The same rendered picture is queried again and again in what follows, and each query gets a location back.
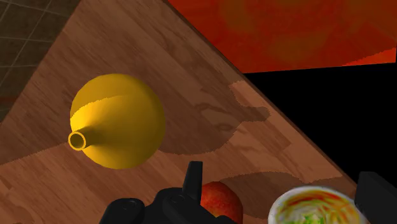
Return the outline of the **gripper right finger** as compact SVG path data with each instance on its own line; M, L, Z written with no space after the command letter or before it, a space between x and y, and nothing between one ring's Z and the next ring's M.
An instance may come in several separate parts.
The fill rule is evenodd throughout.
M397 224L397 188L376 172L360 172L354 203L371 224Z

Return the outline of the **red apple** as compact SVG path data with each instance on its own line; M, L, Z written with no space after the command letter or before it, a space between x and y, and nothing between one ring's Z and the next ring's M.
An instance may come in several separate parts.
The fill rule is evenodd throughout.
M237 194L227 185L213 181L202 186L200 205L215 217L224 215L243 224L243 206Z

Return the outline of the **white bowl with colourful pattern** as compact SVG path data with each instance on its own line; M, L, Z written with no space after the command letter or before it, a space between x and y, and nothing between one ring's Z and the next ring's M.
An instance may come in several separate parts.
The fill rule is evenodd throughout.
M354 201L324 186L299 186L278 197L268 224L369 224Z

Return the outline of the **yellow round vase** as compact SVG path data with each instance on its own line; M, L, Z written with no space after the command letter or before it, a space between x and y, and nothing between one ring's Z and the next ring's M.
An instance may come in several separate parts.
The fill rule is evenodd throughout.
M159 149L165 115L157 95L141 80L105 74L88 81L70 110L70 147L111 169L135 167Z

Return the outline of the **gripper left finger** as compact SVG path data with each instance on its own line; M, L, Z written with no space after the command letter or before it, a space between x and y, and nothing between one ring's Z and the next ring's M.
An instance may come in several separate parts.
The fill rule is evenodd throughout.
M236 224L227 216L215 217L200 205L202 168L201 161L191 161L183 186L160 190L148 206L136 198L112 201L99 224Z

